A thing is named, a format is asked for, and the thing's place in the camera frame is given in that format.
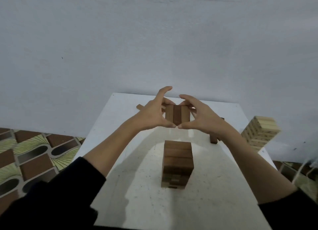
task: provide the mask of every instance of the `hand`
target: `hand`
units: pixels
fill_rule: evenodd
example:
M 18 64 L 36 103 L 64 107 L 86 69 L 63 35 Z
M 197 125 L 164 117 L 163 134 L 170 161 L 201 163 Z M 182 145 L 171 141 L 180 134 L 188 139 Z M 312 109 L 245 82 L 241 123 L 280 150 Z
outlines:
M 180 95 L 185 99 L 180 105 L 187 105 L 194 113 L 195 120 L 178 125 L 179 129 L 198 129 L 207 134 L 213 134 L 222 138 L 231 128 L 221 117 L 219 117 L 208 105 L 190 95 Z
M 166 86 L 159 90 L 153 100 L 150 100 L 133 118 L 140 130 L 152 129 L 157 126 L 175 128 L 176 125 L 166 120 L 162 116 L 162 104 L 175 104 L 171 100 L 164 98 L 166 92 L 172 89 L 172 86 Z

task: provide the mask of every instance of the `patterned carpet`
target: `patterned carpet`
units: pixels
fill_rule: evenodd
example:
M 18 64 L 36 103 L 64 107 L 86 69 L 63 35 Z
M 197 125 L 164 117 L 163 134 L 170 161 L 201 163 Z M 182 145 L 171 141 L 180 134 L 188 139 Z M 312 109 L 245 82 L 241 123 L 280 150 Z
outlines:
M 0 214 L 73 160 L 84 138 L 0 128 Z

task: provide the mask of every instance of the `white table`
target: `white table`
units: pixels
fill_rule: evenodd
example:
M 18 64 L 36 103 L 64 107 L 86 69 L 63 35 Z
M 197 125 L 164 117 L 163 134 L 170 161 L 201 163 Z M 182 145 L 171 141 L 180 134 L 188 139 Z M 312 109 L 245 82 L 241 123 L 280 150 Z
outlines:
M 97 146 L 154 96 L 113 93 L 74 159 Z M 180 98 L 169 98 L 176 104 Z M 239 104 L 203 101 L 238 131 L 248 124 Z M 194 170 L 184 190 L 161 188 L 165 140 L 192 143 Z M 273 167 L 263 148 L 260 155 Z M 134 229 L 270 229 L 228 148 L 197 130 L 140 132 L 107 176 L 92 207 L 96 225 Z

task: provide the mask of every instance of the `brown wooden block tower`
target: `brown wooden block tower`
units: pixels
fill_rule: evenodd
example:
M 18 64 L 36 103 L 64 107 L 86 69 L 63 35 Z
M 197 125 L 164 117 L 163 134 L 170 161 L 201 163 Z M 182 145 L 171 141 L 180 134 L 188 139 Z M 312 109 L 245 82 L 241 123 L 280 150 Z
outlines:
M 176 126 L 181 123 L 190 121 L 190 110 L 184 105 L 167 105 L 166 119 L 173 122 Z
M 164 142 L 161 187 L 184 189 L 194 169 L 190 142 Z
M 254 116 L 241 135 L 250 146 L 259 151 L 280 132 L 276 121 L 271 117 Z

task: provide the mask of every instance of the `black sleeve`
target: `black sleeve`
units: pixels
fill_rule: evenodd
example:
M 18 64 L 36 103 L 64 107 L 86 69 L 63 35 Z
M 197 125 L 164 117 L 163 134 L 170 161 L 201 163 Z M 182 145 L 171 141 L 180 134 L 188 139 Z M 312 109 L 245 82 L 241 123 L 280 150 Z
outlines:
M 259 207 L 273 230 L 314 228 L 317 224 L 318 205 L 300 189 Z
M 90 207 L 105 177 L 79 157 L 49 183 L 35 184 L 28 194 L 0 216 L 0 225 L 92 226 L 97 212 Z

